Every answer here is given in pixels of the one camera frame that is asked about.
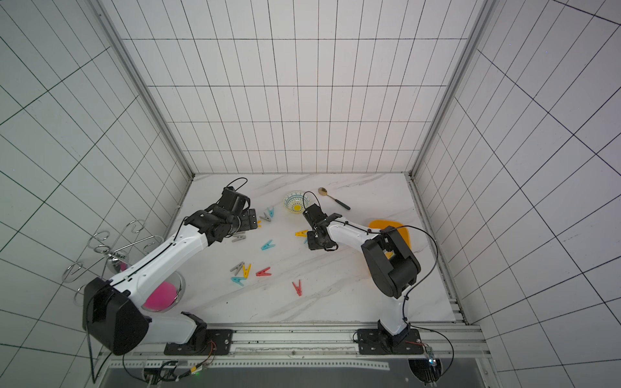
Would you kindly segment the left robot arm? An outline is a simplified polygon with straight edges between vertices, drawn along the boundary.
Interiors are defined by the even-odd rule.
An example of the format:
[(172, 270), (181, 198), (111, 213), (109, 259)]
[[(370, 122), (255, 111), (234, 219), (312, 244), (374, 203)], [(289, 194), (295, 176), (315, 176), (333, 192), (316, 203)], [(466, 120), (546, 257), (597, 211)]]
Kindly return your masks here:
[(186, 261), (214, 243), (258, 226), (246, 196), (221, 198), (185, 218), (175, 234), (136, 264), (109, 280), (96, 278), (83, 291), (82, 327), (116, 356), (143, 344), (166, 344), (183, 354), (208, 346), (207, 325), (191, 313), (146, 315), (142, 307)]

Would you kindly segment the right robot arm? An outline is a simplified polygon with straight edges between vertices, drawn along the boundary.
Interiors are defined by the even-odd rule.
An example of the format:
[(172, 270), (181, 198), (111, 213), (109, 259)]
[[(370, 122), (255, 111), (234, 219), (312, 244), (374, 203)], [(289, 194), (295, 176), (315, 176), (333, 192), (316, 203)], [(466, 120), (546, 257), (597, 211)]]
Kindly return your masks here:
[(365, 228), (338, 213), (327, 215), (313, 205), (302, 215), (310, 225), (310, 250), (333, 252), (347, 246), (364, 256), (371, 279), (387, 302), (378, 320), (378, 340), (387, 351), (401, 345), (409, 334), (406, 296), (417, 283), (421, 266), (403, 236), (393, 226)]

